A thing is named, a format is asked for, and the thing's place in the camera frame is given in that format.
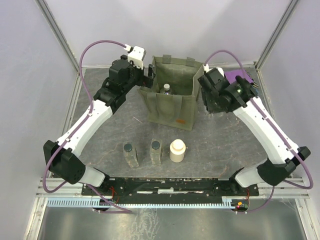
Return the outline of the chrome dome clear bottle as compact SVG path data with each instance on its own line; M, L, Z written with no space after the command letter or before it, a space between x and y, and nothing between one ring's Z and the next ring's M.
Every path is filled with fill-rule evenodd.
M163 85L163 88L160 90L159 93L165 94L165 95L172 95L173 94L171 86L168 83Z

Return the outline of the green canvas bag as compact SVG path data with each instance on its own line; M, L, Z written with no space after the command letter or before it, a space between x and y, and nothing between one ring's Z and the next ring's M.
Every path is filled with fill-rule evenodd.
M140 87L138 93L147 110L147 121L191 131L198 112L202 62L191 57L154 56L155 78L151 88ZM169 84L173 94L161 94Z

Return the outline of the cream cylindrical jar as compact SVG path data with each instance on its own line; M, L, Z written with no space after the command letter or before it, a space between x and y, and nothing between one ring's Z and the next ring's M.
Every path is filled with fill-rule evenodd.
M180 163L184 159L186 145L181 139L175 139L170 144L169 149L169 157L171 161L173 161L174 163Z

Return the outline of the clear square bottle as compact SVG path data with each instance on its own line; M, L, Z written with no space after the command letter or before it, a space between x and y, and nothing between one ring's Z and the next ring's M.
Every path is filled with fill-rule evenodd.
M123 156L131 168L136 168L139 166L138 154L136 151L136 146L133 144L133 142L128 141L123 144Z
M149 149L150 159L153 165L160 166L162 163L163 143L161 139L153 138Z

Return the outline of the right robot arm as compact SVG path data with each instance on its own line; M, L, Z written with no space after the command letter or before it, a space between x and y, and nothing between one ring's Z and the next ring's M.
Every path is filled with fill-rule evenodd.
M233 113L253 133L267 154L259 164L238 170L229 182L229 191L241 195L247 187L265 182L277 186L288 183L288 176L304 161L311 151L298 146L279 127L258 96L253 80L244 70L234 75L222 68L203 67L198 78L202 100L209 113Z

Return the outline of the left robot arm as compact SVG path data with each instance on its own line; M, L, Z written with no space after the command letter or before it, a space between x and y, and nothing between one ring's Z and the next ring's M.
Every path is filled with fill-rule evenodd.
M151 88L154 78L155 66L152 64L148 66L148 73L144 74L143 69L134 66L125 57L115 60L84 114L63 136L44 144L46 169L69 184L91 185L99 195L106 195L111 187L110 177L94 167L86 166L79 157L93 134L126 101L127 93L135 86Z

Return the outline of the purple folded cloth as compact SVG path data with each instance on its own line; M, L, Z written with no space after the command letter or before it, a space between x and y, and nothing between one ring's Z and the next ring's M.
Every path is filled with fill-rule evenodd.
M244 72L241 69L228 70L224 72L224 75L230 84L236 82L236 76L246 79L250 84L254 83L251 75L246 70Z

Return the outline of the black white striped cloth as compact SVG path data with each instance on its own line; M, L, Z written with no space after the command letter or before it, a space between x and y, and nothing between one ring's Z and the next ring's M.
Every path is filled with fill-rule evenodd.
M257 91L257 93L259 92L259 85L255 82L255 80L252 78L252 75L245 70L246 75L249 77L250 79L250 84L252 85L252 87Z

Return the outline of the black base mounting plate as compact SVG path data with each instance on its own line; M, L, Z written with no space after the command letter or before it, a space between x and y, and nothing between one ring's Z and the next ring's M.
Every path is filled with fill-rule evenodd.
M97 191L105 197L119 197L118 203L132 199L143 199L148 203L181 203L182 199L191 203L208 203L222 197L235 199L259 194L256 184L243 188L229 178L115 177Z

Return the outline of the aluminium front rail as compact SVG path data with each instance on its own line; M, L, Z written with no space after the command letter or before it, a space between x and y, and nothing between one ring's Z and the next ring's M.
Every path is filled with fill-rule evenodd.
M62 182L61 178L47 178L46 186L49 190L54 190ZM43 181L40 180L36 196L44 198L84 198L82 194L83 185L81 183L70 184L66 183L54 193L47 193L43 187ZM257 185L258 195L254 196L250 194L250 199L266 200L272 191L272 186L267 183L259 183ZM282 182L274 187L273 199L309 199L309 193L307 190Z

